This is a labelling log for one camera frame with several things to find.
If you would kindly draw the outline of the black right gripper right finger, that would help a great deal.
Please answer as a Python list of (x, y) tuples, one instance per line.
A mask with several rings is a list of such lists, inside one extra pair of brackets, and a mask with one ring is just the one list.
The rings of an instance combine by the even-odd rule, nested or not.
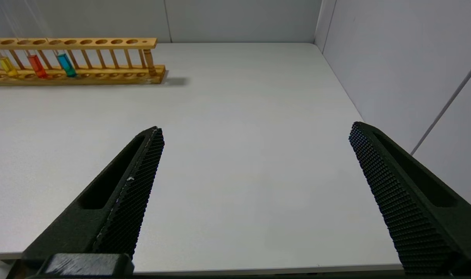
[(406, 274), (471, 274), (471, 204), (381, 130), (349, 133)]

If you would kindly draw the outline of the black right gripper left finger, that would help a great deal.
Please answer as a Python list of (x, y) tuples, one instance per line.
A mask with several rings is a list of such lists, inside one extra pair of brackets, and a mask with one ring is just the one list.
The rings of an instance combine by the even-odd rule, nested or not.
[(165, 141), (162, 129), (137, 134), (24, 250), (27, 267), (57, 253), (134, 255)]

